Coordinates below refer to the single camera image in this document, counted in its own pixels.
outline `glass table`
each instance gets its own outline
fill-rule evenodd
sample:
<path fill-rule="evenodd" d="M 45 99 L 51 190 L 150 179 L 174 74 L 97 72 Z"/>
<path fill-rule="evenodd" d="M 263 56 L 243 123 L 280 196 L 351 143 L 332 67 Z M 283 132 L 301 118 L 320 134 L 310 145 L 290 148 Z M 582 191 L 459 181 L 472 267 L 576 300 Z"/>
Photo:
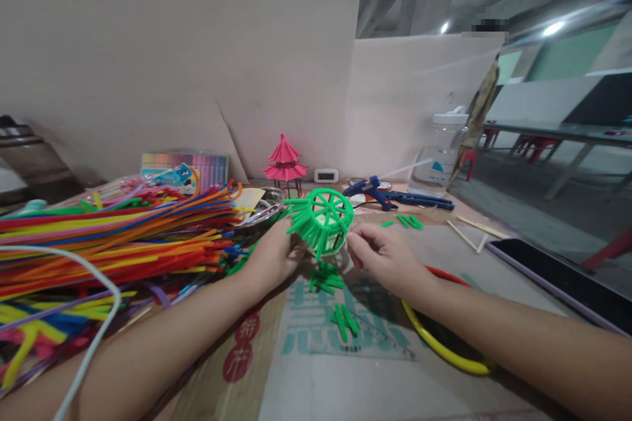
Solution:
<path fill-rule="evenodd" d="M 544 195 L 547 201 L 555 198 L 566 182 L 573 177 L 581 162 L 584 161 L 595 145 L 632 148 L 631 129 L 619 129 L 599 125 L 565 124 L 559 122 L 535 122 L 531 120 L 499 120 L 486 122 L 485 128 L 499 132 L 520 134 L 520 137 L 518 137 L 509 152 L 508 159 L 515 153 L 524 135 L 557 139 L 559 141 L 548 154 L 545 162 L 551 158 L 564 140 L 584 143 L 583 148 L 579 150 L 575 158 L 566 166 L 562 174 L 558 176 Z M 623 189 L 630 182 L 632 182 L 632 172 L 618 184 L 616 190 Z"/>

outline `bottle cap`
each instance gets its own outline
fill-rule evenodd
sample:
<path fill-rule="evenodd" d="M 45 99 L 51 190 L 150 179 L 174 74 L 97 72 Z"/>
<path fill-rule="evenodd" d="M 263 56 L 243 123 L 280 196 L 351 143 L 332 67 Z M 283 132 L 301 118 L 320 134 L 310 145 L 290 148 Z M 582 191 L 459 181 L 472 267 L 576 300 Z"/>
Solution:
<path fill-rule="evenodd" d="M 468 114 L 459 113 L 463 109 L 462 105 L 459 105 L 456 109 L 451 112 L 447 112 L 444 114 L 434 114 L 433 115 L 433 124 L 437 125 L 465 125 L 467 123 L 467 119 L 469 118 Z"/>

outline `red circular stamp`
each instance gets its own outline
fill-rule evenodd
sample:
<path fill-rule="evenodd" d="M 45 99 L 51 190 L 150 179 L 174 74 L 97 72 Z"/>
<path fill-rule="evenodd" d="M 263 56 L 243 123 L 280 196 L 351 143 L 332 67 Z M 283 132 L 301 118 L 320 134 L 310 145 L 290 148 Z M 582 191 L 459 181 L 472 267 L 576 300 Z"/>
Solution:
<path fill-rule="evenodd" d="M 224 360 L 222 375 L 226 383 L 241 380 L 252 363 L 252 346 L 248 342 L 235 345 Z"/>
<path fill-rule="evenodd" d="M 235 330 L 235 340 L 240 342 L 250 342 L 255 338 L 261 328 L 261 320 L 256 314 L 248 316 Z"/>

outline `left hand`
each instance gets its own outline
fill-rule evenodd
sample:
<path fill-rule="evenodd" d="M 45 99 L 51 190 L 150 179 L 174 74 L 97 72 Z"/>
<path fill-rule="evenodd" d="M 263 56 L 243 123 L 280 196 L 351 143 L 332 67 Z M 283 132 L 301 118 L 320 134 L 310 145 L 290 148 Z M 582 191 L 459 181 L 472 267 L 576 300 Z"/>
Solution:
<path fill-rule="evenodd" d="M 257 248 L 240 273 L 247 276 L 252 285 L 266 294 L 284 282 L 294 273 L 303 257 L 305 248 L 297 245 L 290 254 L 290 235 L 287 234 L 292 221 L 286 217 L 279 220 L 259 240 Z"/>

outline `red chair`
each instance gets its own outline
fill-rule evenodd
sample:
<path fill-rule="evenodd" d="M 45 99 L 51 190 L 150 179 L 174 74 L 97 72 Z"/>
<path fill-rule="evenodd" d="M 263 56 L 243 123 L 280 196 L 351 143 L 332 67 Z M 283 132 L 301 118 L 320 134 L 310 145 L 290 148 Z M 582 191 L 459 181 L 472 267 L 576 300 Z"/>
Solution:
<path fill-rule="evenodd" d="M 540 159 L 545 148 L 550 146 L 555 148 L 559 146 L 560 143 L 561 141 L 557 139 L 524 135 L 516 151 L 518 153 L 522 152 L 522 156 L 526 157 L 531 147 L 533 147 L 534 149 L 531 151 L 531 156 L 529 157 L 529 164 L 535 164 Z"/>
<path fill-rule="evenodd" d="M 632 251 L 632 228 L 615 238 L 608 246 L 602 248 L 581 264 L 587 270 L 597 270 L 603 266 L 605 259 L 616 259 Z"/>
<path fill-rule="evenodd" d="M 492 130 L 491 128 L 485 128 L 483 130 L 483 135 L 485 136 L 485 142 L 483 143 L 483 148 L 493 148 L 494 145 L 496 145 L 496 139 L 498 138 L 499 133 L 500 133 L 500 130 Z"/>
<path fill-rule="evenodd" d="M 476 150 L 467 149 L 463 154 L 463 159 L 461 160 L 461 166 L 469 161 L 469 170 L 467 171 L 467 182 L 472 179 L 472 174 L 474 174 L 474 165 L 476 164 Z"/>

